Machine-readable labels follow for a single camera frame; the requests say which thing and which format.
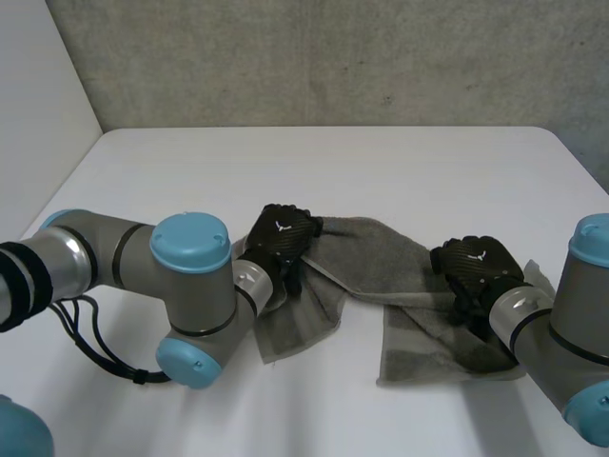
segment table surface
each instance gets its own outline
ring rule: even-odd
[[[609,196],[543,129],[124,129],[99,140],[28,234],[64,208],[151,224],[199,210],[235,240],[270,202],[374,217],[430,248],[491,234],[554,285],[577,221],[609,210]],[[110,288],[92,295],[109,346],[156,369],[163,305]],[[218,382],[195,391],[105,374],[47,311],[0,335],[0,392],[41,415],[62,457],[609,455],[528,377],[377,387],[382,316],[349,302],[334,335],[268,366],[250,333]]]

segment blue cap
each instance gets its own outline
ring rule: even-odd
[[[609,268],[609,214],[593,214],[578,222],[569,252],[578,259]]]
[[[43,420],[4,395],[0,395],[0,455],[53,456],[53,437]]]
[[[55,219],[57,219],[60,216],[63,216],[64,214],[67,214],[71,211],[75,211],[75,209],[61,209],[59,211],[54,212],[51,216],[49,216],[47,219],[45,219],[45,222],[42,223],[42,225],[40,226],[40,229],[46,229],[48,226],[50,226]]]
[[[161,341],[156,362],[169,378],[190,388],[211,386],[222,372],[222,367],[206,352],[175,338]]]
[[[209,273],[230,260],[225,224],[203,212],[185,212],[161,221],[152,231],[150,249],[159,263],[182,273]]]
[[[591,445],[609,447],[609,381],[576,393],[562,417]]]

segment silver metal cylinder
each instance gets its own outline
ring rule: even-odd
[[[61,228],[50,227],[22,243],[45,264],[53,286],[52,301],[75,297],[87,291],[91,281],[91,264],[87,252],[73,235]]]
[[[609,367],[561,347],[549,334],[549,320],[550,315],[545,314],[528,323],[518,334],[514,355],[554,406],[563,412],[576,393],[606,381]]]
[[[11,308],[9,286],[4,277],[0,276],[0,325],[9,319]]]
[[[87,240],[95,253],[97,264],[96,285],[118,287],[114,277],[114,258],[126,233],[140,224],[105,216],[94,212],[75,209],[62,214],[52,222],[56,227],[69,227]]]
[[[169,322],[187,332],[208,331],[224,325],[235,312],[232,265],[226,262],[210,273],[184,274],[164,271],[164,296]]]
[[[160,279],[164,268],[150,252],[153,230],[154,226],[138,228],[125,243],[116,267],[126,290],[162,299],[166,296],[166,284]]]
[[[186,341],[212,357],[221,367],[225,367],[255,320],[254,313],[247,299],[240,293],[237,293],[236,300],[235,316],[226,328],[199,338],[188,337],[172,330],[167,335],[167,338]]]
[[[232,265],[232,273],[235,286],[251,297],[260,314],[273,294],[273,283],[266,271],[248,260],[237,260]]]
[[[550,323],[569,343],[609,356],[609,269],[583,262],[569,253]]]
[[[510,348],[512,334],[524,319],[542,309],[551,308],[552,299],[540,288],[512,288],[495,302],[489,322],[495,334]]]

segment gray towel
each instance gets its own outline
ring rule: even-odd
[[[242,251],[242,243],[235,246]],[[347,294],[384,305],[378,384],[431,383],[522,375],[498,340],[484,342],[452,319],[453,293],[435,275],[429,251],[373,219],[324,218],[304,257],[303,293],[280,291],[255,325],[265,363],[296,354],[340,324]],[[526,279],[547,289],[537,265]]]

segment black cable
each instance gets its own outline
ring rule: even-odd
[[[93,349],[90,344],[83,338],[80,334],[78,328],[80,324],[80,306],[79,301],[88,303],[92,308],[91,313],[91,326],[93,329],[93,335],[95,337],[95,341],[102,349],[102,351],[107,355],[106,358],[104,355],[98,353],[95,349]],[[74,317],[69,314],[68,310],[64,306],[64,302],[71,301],[74,307]],[[59,300],[54,304],[49,305],[49,308],[57,315],[59,318],[62,327],[70,337],[70,339],[74,342],[74,344],[98,367],[107,371],[114,376],[118,376],[124,379],[129,379],[133,381],[135,384],[161,384],[169,381],[169,378],[162,371],[157,372],[148,372],[143,369],[136,369],[131,365],[127,364],[123,360],[114,354],[104,342],[102,338],[101,332],[99,331],[99,305],[92,297],[87,295],[81,295],[76,298],[72,298],[69,300]]]

